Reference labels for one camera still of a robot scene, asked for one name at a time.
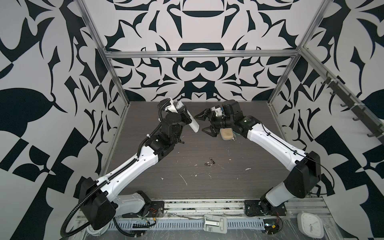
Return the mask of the white remote control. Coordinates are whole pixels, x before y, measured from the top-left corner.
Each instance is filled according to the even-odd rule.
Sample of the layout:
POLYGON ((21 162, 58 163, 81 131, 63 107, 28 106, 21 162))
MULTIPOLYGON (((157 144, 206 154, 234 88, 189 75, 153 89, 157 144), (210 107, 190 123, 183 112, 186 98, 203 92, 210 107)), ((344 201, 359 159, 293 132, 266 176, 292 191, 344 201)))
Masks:
POLYGON ((176 105, 176 109, 178 113, 181 114, 182 121, 186 125, 190 126, 195 133, 197 133, 199 131, 200 126, 197 123, 197 121, 194 119, 192 114, 189 112, 189 110, 187 109, 187 106, 185 106, 182 101, 178 101, 176 105))

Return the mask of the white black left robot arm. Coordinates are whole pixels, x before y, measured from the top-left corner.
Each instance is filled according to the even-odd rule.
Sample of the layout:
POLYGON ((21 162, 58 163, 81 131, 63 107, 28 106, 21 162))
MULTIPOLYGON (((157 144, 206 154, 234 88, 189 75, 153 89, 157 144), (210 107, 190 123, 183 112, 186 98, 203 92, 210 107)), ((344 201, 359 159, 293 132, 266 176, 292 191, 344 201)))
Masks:
POLYGON ((153 135, 148 135, 139 145, 138 153, 110 173, 96 181, 83 182, 79 203, 81 211, 94 230, 100 230, 114 217, 125 214, 147 215, 150 198, 142 191, 121 200, 120 192, 148 168, 154 166, 181 143, 184 126, 190 125, 194 132, 199 125, 186 106, 178 102, 175 111, 167 110, 153 135))

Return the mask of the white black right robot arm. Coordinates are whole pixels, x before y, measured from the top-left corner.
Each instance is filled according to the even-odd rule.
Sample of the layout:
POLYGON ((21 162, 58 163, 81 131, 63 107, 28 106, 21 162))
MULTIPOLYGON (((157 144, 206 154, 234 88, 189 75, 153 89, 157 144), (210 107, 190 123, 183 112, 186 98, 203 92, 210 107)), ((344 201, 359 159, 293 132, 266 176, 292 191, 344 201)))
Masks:
POLYGON ((283 182, 268 190, 259 201, 246 206, 245 214, 249 217, 277 215, 285 202, 293 198, 304 199, 321 180, 321 160, 318 154, 307 153, 290 145, 260 120, 244 116, 240 104, 235 100, 207 108, 195 115, 195 119, 210 122, 210 126, 202 131, 212 137, 216 137, 222 129, 232 129, 261 146, 290 172, 283 182))

